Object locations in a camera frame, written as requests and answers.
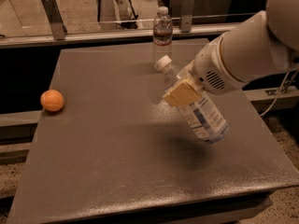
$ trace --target upright bottle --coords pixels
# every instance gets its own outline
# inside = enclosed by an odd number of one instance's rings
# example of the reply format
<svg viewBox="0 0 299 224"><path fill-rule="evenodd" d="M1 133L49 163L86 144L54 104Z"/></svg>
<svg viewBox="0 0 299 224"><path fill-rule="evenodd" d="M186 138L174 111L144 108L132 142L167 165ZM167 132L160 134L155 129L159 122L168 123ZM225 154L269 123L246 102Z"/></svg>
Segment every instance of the upright bottle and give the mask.
<svg viewBox="0 0 299 224"><path fill-rule="evenodd" d="M171 57L173 23L168 15L168 7L159 7L153 21L152 60L158 62L163 56Z"/></svg>
<svg viewBox="0 0 299 224"><path fill-rule="evenodd" d="M181 79L190 76L191 66L190 63L179 71L168 56L164 56L154 65L156 70L164 73L166 92ZM228 123L204 89L199 87L198 90L201 90L201 98L191 104L178 106L178 111L201 141L214 144L228 133Z"/></svg>

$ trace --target orange ball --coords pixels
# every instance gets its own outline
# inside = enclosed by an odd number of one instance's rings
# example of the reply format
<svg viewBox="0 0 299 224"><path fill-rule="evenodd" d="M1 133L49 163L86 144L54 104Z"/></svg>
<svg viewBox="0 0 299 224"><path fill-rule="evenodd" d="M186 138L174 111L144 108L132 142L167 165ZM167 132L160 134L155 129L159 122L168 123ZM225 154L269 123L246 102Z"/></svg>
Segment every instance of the orange ball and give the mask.
<svg viewBox="0 0 299 224"><path fill-rule="evenodd" d="M56 112L64 106L64 97L56 90L48 90L41 95L40 103L44 109Z"/></svg>

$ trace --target table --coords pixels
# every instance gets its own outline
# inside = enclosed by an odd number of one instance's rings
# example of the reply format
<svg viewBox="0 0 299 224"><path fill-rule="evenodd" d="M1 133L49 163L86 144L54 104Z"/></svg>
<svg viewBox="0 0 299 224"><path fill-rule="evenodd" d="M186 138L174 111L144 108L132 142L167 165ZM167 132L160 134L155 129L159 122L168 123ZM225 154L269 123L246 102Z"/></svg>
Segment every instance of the table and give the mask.
<svg viewBox="0 0 299 224"><path fill-rule="evenodd" d="M205 43L174 41L174 63L189 63ZM269 193L299 185L242 91L211 95L230 132L198 143L161 99L149 43L65 49L50 87L65 106L42 112L8 224L221 223L255 215Z"/></svg>

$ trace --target white cable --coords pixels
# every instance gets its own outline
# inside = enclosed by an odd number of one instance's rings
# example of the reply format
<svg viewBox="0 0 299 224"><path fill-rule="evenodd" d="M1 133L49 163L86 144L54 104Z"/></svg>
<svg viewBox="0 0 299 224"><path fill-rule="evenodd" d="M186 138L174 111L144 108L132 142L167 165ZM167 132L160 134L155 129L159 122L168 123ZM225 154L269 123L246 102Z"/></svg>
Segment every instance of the white cable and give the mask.
<svg viewBox="0 0 299 224"><path fill-rule="evenodd" d="M278 91L277 91L277 95L275 96L275 99L273 100L272 104L271 104L271 105L270 105L270 106L269 106L269 107L268 107L268 108L267 108L267 109L260 115L261 117L263 117L266 113L268 113L269 110L273 107L274 103L277 101L278 97L280 96L282 87L283 87L284 83L286 82L286 79L287 79L289 73L290 73L290 72L288 72L288 73L286 74L286 76L283 78L283 80L282 80L282 82L281 82L281 85L280 85L280 87L279 87L279 89L278 89Z"/></svg>

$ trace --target glass panel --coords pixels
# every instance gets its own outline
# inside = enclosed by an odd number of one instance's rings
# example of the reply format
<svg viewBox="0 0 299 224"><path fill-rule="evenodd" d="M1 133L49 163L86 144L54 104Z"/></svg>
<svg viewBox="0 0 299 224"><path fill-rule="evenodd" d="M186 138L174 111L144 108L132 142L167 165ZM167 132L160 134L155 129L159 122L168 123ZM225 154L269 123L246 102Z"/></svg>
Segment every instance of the glass panel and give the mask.
<svg viewBox="0 0 299 224"><path fill-rule="evenodd" d="M266 0L195 0L193 24L243 21ZM179 26L182 0L56 0L69 34L151 29L157 8L169 6ZM0 0L0 34L51 35L41 0Z"/></svg>

